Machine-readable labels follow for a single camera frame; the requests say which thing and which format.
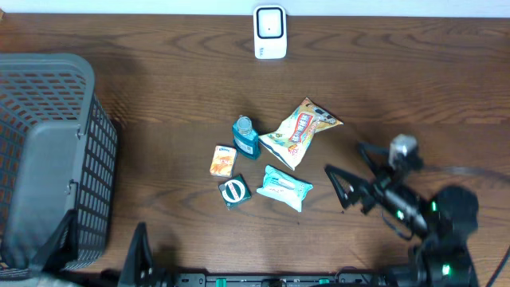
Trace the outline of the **orange tissue packet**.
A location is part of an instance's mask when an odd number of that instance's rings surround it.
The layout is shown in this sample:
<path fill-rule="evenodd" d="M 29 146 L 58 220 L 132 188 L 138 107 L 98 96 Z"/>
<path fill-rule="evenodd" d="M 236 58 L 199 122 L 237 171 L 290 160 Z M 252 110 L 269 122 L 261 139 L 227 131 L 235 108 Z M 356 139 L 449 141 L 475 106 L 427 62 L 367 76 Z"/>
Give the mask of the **orange tissue packet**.
<path fill-rule="evenodd" d="M 210 165 L 211 175 L 230 178 L 236 158 L 237 150 L 234 147 L 217 145 Z"/>

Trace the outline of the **green square box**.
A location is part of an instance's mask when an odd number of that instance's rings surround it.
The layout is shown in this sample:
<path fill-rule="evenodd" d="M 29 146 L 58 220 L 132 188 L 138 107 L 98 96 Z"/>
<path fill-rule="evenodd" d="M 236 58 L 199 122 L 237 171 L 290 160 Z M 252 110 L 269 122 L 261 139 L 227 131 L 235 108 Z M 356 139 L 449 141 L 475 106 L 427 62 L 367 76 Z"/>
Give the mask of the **green square box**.
<path fill-rule="evenodd" d="M 242 175 L 236 175 L 221 183 L 218 189 L 228 210 L 232 210 L 252 198 L 250 189 Z"/>

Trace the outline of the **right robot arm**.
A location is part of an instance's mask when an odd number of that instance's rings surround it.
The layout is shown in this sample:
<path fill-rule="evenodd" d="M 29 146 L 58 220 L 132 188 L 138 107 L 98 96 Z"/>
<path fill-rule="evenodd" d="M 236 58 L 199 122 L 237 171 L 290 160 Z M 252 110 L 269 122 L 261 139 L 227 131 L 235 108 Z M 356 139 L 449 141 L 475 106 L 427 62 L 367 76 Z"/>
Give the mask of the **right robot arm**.
<path fill-rule="evenodd" d="M 327 165 L 342 208 L 360 204 L 363 214 L 380 207 L 391 215 L 389 227 L 402 239 L 421 243 L 410 248 L 409 261 L 380 270 L 343 269 L 336 278 L 341 286 L 476 286 L 476 271 L 467 247 L 477 230 L 479 204 L 464 187 L 447 186 L 431 199 L 424 199 L 406 185 L 413 171 L 424 167 L 414 138 L 394 140 L 388 148 L 369 143 L 357 146 L 374 174 L 371 181 Z"/>

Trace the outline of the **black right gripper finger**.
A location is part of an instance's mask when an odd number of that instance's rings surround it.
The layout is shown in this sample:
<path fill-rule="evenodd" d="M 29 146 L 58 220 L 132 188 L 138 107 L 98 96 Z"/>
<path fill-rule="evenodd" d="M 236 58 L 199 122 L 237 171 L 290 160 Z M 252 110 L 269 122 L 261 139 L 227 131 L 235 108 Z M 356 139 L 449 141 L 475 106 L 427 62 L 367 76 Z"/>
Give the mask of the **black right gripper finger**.
<path fill-rule="evenodd" d="M 386 172 L 391 174 L 393 169 L 390 167 L 389 163 L 376 163 L 372 158 L 371 154 L 374 155 L 383 155 L 386 160 L 389 159 L 390 150 L 387 147 L 379 147 L 370 143 L 360 142 L 357 143 L 357 151 L 362 157 L 363 161 L 367 164 L 370 170 L 374 174 L 378 174 L 381 172 Z"/>
<path fill-rule="evenodd" d="M 327 165 L 324 171 L 330 179 L 343 209 L 355 205 L 366 195 L 366 187 L 369 182 L 365 179 L 332 165 Z"/>

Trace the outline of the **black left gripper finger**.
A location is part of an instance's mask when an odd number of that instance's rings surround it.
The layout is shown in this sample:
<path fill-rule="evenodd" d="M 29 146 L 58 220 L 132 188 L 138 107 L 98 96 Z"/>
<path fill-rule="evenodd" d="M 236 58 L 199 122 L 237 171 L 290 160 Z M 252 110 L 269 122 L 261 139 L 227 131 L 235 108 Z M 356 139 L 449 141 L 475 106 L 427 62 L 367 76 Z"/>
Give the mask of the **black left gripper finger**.
<path fill-rule="evenodd" d="M 140 222 L 135 228 L 118 286 L 151 286 L 154 283 L 153 267 L 147 226 L 145 222 Z"/>
<path fill-rule="evenodd" d="M 34 273 L 58 273 L 78 259 L 78 214 L 68 210 L 47 242 L 29 262 Z"/>

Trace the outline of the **blue mouthwash bottle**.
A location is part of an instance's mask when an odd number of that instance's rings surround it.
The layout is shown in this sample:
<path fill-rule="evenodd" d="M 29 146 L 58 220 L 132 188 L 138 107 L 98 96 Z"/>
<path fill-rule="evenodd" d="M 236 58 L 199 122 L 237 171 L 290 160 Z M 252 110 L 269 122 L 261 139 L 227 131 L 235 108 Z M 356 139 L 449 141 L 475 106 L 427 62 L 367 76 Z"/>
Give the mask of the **blue mouthwash bottle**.
<path fill-rule="evenodd" d="M 260 156 L 259 135 L 248 116 L 239 116 L 233 124 L 232 133 L 233 144 L 243 156 L 249 159 L 257 159 Z"/>

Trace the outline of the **yellow wet wipes pack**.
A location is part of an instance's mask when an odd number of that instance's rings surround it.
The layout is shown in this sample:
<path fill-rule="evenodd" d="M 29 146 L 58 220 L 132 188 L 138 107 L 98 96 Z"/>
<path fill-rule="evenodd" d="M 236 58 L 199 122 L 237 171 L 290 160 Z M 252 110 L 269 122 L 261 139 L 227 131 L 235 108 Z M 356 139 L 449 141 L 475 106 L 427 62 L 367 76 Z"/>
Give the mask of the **yellow wet wipes pack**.
<path fill-rule="evenodd" d="M 294 171 L 304 158 L 314 135 L 340 125 L 343 125 L 343 121 L 306 97 L 276 131 L 259 136 L 259 142 Z"/>

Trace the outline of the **teal wet wipes pack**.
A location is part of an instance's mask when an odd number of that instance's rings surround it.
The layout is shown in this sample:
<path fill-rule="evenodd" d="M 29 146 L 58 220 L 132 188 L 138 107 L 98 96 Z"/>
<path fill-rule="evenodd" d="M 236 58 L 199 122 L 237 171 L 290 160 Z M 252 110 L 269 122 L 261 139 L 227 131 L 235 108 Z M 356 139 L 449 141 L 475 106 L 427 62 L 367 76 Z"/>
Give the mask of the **teal wet wipes pack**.
<path fill-rule="evenodd" d="M 262 186 L 257 188 L 257 193 L 284 202 L 297 212 L 301 212 L 303 200 L 312 188 L 311 183 L 295 179 L 283 171 L 267 165 Z"/>

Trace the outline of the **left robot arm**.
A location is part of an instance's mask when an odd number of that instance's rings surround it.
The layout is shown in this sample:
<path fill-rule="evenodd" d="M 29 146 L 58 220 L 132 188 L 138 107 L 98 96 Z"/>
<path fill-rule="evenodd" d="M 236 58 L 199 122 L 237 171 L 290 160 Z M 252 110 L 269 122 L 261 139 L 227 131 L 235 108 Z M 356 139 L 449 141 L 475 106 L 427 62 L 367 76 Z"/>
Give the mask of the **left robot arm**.
<path fill-rule="evenodd" d="M 172 287 L 175 277 L 155 264 L 147 225 L 135 228 L 124 266 L 120 271 L 105 269 L 101 273 L 75 273 L 64 270 L 78 258 L 78 213 L 69 210 L 26 269 L 1 272 L 1 283 L 10 286 L 93 286 L 93 287 Z"/>

